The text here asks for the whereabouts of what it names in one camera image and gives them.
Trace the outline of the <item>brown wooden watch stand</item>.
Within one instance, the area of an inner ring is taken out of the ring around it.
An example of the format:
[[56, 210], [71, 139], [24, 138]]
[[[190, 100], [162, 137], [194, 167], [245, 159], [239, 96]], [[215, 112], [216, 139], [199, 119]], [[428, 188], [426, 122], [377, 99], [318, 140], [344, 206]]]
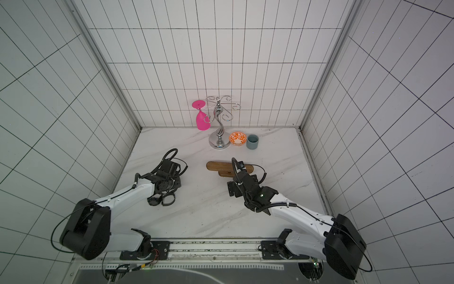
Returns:
[[[251, 174], [254, 171], [254, 167], [251, 164], [245, 164], [247, 173]], [[219, 161], [210, 161], [206, 164], [206, 168], [210, 171], [218, 172], [219, 176], [231, 178], [235, 177], [235, 170], [231, 162], [219, 162]], [[237, 173], [239, 177], [244, 176], [243, 173]]]

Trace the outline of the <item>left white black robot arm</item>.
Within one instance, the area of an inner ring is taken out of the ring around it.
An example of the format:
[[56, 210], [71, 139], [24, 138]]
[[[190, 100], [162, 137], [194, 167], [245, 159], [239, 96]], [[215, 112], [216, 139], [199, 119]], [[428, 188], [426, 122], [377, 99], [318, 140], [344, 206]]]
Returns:
[[168, 204], [167, 197], [175, 197], [181, 187], [181, 176], [188, 165], [163, 159], [151, 172], [136, 173], [134, 182], [117, 193], [97, 200], [79, 201], [68, 216], [59, 243], [86, 260], [93, 260], [102, 253], [126, 252], [138, 260], [147, 260], [158, 254], [151, 236], [138, 228], [114, 232], [112, 222], [137, 202], [147, 201], [151, 206]]

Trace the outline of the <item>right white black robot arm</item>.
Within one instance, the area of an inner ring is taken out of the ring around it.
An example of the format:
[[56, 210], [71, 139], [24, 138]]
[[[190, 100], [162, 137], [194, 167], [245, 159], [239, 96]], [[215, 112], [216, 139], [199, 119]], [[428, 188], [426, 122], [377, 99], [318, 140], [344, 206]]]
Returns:
[[311, 282], [322, 277], [325, 264], [345, 279], [357, 278], [367, 246], [348, 217], [309, 210], [277, 190], [261, 186], [256, 175], [246, 170], [234, 170], [228, 191], [230, 196], [242, 197], [251, 211], [281, 218], [298, 228], [284, 229], [269, 248], [261, 244], [262, 251], [284, 260], [303, 259], [299, 270]]

